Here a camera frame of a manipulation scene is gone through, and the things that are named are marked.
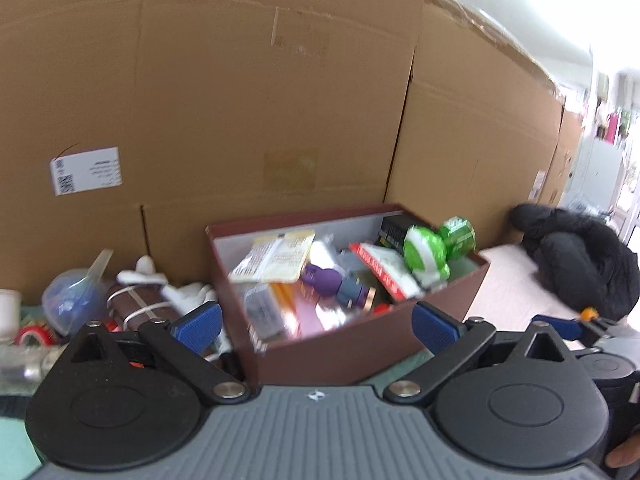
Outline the green mosquito repellent plug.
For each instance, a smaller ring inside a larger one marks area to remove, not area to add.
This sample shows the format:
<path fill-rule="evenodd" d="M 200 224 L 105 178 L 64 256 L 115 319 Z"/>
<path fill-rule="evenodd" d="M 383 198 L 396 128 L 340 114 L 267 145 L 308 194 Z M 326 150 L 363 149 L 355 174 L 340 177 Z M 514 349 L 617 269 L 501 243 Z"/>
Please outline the green mosquito repellent plug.
<path fill-rule="evenodd" d="M 416 282 L 428 289 L 448 281 L 450 261 L 465 257 L 475 248 L 476 235 L 471 222 L 452 217 L 436 230 L 410 226 L 402 245 L 402 255 Z"/>

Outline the red white printed packet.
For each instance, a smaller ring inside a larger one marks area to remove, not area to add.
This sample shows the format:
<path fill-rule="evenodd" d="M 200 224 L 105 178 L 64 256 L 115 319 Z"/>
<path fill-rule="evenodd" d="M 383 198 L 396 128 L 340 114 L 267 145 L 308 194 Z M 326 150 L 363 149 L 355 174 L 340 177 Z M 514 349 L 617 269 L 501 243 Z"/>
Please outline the red white printed packet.
<path fill-rule="evenodd" d="M 404 258 L 395 249 L 370 243 L 352 243 L 348 246 L 375 275 L 395 302 L 421 297 L 424 290 L 413 277 Z"/>

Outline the black jacket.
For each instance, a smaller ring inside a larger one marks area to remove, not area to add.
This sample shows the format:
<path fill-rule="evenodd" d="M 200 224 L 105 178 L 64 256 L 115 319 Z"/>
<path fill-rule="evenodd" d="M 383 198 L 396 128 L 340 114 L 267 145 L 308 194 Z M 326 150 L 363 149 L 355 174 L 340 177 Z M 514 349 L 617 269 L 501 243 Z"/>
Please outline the black jacket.
<path fill-rule="evenodd" d="M 603 222 L 567 209 L 524 203 L 509 221 L 538 266 L 541 283 L 576 312 L 587 308 L 612 321 L 639 301 L 638 255 Z"/>

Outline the orange silicone brush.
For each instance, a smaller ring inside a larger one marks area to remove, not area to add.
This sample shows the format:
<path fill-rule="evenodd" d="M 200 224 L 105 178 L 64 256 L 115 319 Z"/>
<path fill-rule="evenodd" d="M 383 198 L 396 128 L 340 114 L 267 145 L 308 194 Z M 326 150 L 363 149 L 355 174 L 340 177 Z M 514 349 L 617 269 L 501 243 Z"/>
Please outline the orange silicone brush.
<path fill-rule="evenodd" d="M 134 367 L 145 367 L 146 350 L 136 332 L 123 330 L 115 321 L 105 323 L 106 328 L 113 334 L 113 339 L 119 350 L 126 356 L 129 364 Z"/>

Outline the red tape roll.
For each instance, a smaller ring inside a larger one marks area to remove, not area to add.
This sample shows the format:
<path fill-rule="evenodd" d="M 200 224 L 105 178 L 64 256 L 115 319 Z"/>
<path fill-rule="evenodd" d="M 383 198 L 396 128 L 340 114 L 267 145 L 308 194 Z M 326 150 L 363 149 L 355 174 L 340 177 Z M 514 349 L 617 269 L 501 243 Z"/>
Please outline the red tape roll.
<path fill-rule="evenodd" d="M 14 344 L 18 346 L 51 347 L 55 343 L 55 333 L 47 325 L 39 324 L 21 327 L 14 338 Z"/>

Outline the brown striped pouch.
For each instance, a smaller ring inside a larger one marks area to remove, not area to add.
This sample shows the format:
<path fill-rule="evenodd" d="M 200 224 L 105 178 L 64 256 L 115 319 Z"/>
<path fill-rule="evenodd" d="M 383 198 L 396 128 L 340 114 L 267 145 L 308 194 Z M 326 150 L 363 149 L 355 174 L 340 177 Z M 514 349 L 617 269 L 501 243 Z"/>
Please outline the brown striped pouch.
<path fill-rule="evenodd" d="M 137 330 L 145 322 L 175 322 L 181 314 L 160 293 L 160 285 L 114 285 L 107 293 L 106 306 L 111 319 L 124 332 Z"/>

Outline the clear glass bottle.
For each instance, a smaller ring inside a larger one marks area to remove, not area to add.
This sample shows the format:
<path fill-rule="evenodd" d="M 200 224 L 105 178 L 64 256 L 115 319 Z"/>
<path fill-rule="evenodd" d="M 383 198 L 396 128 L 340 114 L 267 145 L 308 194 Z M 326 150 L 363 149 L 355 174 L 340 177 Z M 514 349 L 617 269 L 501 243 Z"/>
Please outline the clear glass bottle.
<path fill-rule="evenodd" d="M 1 391 L 33 393 L 65 346 L 1 346 Z"/>

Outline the clear plastic funnel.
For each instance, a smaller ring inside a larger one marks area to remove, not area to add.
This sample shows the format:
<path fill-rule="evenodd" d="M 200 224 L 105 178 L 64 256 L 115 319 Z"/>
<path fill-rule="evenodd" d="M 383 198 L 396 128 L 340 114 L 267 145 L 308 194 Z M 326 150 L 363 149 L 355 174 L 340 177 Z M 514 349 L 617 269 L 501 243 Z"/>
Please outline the clear plastic funnel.
<path fill-rule="evenodd" d="M 44 316 L 61 336 L 76 334 L 88 322 L 107 320 L 110 285 L 103 275 L 112 255 L 111 249 L 103 249 L 88 269 L 61 273 L 43 292 Z"/>

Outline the teal table cloth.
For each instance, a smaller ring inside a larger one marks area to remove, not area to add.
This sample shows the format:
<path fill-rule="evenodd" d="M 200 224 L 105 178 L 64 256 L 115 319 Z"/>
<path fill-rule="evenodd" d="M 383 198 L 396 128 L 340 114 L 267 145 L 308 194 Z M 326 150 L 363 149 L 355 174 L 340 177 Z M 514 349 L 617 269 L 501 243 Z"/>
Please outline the teal table cloth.
<path fill-rule="evenodd" d="M 37 384 L 22 376 L 24 367 L 11 361 L 13 353 L 14 349 L 6 344 L 1 347 L 1 477 L 25 479 L 40 466 L 40 459 L 29 443 L 24 426 L 26 406 Z M 293 366 L 293 378 L 299 385 L 350 385 L 364 382 L 376 390 L 382 390 L 432 357 L 431 352 L 420 350 L 405 359 L 388 361 L 386 366 L 382 366 L 377 353 L 364 350 L 364 356 L 374 359 L 371 373 L 366 374 L 364 368 L 350 358 L 345 350 L 332 351 L 314 360 L 303 352 L 302 344 L 296 344 L 294 353 L 302 358 L 300 363 Z"/>

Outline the purple toy figure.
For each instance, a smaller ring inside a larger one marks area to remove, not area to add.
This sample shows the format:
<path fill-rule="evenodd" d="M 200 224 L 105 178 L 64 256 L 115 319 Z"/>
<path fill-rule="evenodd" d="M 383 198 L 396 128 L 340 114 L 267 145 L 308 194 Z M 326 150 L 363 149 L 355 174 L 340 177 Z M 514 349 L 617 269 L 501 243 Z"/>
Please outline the purple toy figure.
<path fill-rule="evenodd" d="M 343 308 L 369 311 L 376 290 L 364 286 L 356 278 L 344 276 L 335 269 L 323 269 L 307 263 L 300 280 L 321 298 L 333 298 Z"/>

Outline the yellow white sachet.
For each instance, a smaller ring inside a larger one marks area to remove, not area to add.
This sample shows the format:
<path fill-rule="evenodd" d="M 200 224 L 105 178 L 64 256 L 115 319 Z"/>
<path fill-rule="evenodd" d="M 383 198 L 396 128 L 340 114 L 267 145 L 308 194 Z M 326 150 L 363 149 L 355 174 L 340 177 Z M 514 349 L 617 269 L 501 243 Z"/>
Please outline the yellow white sachet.
<path fill-rule="evenodd" d="M 314 230 L 256 237 L 252 248 L 228 274 L 234 284 L 295 283 L 306 266 Z"/>

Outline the white shipping label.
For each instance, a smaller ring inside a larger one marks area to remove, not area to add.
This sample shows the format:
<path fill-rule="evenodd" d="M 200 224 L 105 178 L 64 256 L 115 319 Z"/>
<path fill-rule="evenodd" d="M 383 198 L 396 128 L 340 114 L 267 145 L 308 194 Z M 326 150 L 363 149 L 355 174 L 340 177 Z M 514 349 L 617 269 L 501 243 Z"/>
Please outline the white shipping label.
<path fill-rule="evenodd" d="M 118 148 L 61 155 L 50 161 L 56 196 L 117 188 L 122 184 Z"/>

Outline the large brown cardboard box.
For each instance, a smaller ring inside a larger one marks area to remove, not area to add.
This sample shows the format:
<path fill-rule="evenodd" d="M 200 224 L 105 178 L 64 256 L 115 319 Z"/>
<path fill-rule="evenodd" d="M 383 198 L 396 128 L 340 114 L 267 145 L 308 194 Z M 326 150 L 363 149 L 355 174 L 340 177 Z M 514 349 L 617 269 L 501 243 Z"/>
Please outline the large brown cardboard box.
<path fill-rule="evenodd" d="M 393 202 L 490 246 L 563 114 L 456 0 L 1 0 L 1 284 L 36 304 L 103 249 L 204 281 L 210 224 Z M 101 148 L 122 184 L 56 196 Z"/>

